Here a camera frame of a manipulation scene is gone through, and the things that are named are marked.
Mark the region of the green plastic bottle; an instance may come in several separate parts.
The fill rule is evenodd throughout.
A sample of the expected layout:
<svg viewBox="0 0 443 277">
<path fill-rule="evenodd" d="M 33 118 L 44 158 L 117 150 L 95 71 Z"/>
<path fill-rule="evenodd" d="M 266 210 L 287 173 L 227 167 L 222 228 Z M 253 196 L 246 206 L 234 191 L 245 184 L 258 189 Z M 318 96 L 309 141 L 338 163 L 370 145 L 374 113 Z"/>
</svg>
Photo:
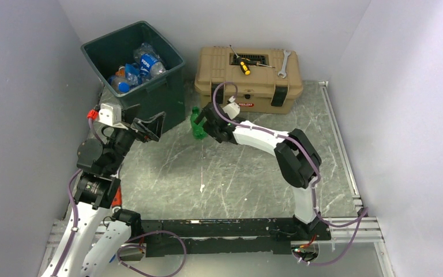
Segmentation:
<svg viewBox="0 0 443 277">
<path fill-rule="evenodd" d="M 196 119 L 200 114 L 200 109 L 197 106 L 193 106 L 192 113 L 190 115 L 190 125 L 192 128 L 192 135 L 196 140 L 203 140 L 206 138 L 207 133 L 204 131 L 201 123 L 196 123 Z"/>
</svg>

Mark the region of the orange juice bottle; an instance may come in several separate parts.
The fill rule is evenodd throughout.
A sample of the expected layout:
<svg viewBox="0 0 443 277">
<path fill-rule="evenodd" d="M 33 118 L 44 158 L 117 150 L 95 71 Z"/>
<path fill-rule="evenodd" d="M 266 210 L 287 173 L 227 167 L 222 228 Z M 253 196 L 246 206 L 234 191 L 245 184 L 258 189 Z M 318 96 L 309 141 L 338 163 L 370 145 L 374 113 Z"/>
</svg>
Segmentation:
<svg viewBox="0 0 443 277">
<path fill-rule="evenodd" d="M 118 70 L 115 72 L 115 75 L 118 77 L 125 78 L 125 66 L 120 66 Z"/>
</svg>

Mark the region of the dark green plastic bin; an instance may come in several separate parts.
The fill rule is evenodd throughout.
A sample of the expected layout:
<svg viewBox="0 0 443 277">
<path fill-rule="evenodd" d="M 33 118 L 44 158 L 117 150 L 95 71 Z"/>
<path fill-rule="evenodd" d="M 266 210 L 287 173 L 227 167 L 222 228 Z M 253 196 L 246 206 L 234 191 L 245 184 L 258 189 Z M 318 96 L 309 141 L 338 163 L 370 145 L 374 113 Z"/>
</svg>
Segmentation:
<svg viewBox="0 0 443 277">
<path fill-rule="evenodd" d="M 108 82 L 121 65 L 134 62 L 133 51 L 150 44 L 160 56 L 166 73 L 154 77 L 129 92 L 119 93 Z M 93 71 L 104 84 L 104 92 L 122 108 L 133 108 L 133 116 L 148 118 L 164 111 L 166 132 L 186 118 L 183 67 L 180 52 L 146 21 L 138 21 L 81 46 Z"/>
</svg>

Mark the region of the crushed blue label bottle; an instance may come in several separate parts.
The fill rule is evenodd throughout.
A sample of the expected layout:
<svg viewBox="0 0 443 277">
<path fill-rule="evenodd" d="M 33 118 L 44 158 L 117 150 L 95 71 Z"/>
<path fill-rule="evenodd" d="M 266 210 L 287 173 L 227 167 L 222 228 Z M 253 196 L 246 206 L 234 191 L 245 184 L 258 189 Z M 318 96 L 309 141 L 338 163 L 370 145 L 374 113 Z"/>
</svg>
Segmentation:
<svg viewBox="0 0 443 277">
<path fill-rule="evenodd" d="M 125 79 L 127 80 L 127 83 L 132 87 L 136 87 L 142 84 L 142 78 L 140 76 L 139 70 L 129 63 L 125 65 Z"/>
</svg>

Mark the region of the crushed Pepsi bottle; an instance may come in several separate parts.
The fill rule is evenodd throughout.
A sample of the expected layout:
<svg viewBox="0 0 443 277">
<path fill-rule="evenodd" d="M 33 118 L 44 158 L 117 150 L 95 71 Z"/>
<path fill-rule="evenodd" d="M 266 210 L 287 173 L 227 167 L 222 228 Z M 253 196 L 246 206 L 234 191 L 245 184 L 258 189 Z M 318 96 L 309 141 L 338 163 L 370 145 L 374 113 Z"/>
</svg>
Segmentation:
<svg viewBox="0 0 443 277">
<path fill-rule="evenodd" d="M 142 43 L 133 51 L 133 56 L 142 77 L 154 78 L 167 72 L 161 58 L 149 43 Z"/>
</svg>

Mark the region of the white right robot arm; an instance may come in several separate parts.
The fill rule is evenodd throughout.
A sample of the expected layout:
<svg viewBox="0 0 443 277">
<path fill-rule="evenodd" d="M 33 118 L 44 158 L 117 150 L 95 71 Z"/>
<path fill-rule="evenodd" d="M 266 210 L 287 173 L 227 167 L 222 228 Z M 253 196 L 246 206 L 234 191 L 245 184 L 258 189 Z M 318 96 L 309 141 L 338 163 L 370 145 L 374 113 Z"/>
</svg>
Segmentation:
<svg viewBox="0 0 443 277">
<path fill-rule="evenodd" d="M 321 179 L 322 160 L 302 130 L 267 129 L 238 116 L 238 110 L 228 112 L 212 102 L 193 111 L 192 124 L 219 143 L 246 145 L 273 155 L 284 180 L 293 189 L 296 235 L 309 239 L 317 232 L 320 212 L 314 189 Z"/>
</svg>

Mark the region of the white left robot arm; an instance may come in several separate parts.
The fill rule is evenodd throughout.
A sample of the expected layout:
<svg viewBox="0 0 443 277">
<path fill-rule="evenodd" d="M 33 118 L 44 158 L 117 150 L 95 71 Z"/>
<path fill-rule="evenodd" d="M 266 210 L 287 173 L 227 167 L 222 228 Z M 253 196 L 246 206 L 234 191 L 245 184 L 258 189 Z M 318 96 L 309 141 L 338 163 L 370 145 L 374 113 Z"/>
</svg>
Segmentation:
<svg viewBox="0 0 443 277">
<path fill-rule="evenodd" d="M 119 209 L 95 246 L 96 230 L 113 207 L 121 186 L 119 170 L 135 141 L 159 141 L 166 113 L 141 119 L 139 106 L 127 109 L 103 103 L 91 110 L 89 126 L 95 121 L 111 128 L 106 140 L 95 136 L 77 149 L 78 170 L 67 186 L 72 212 L 60 243 L 43 276 L 96 276 L 114 253 L 127 242 L 138 241 L 143 232 L 140 214 Z"/>
</svg>

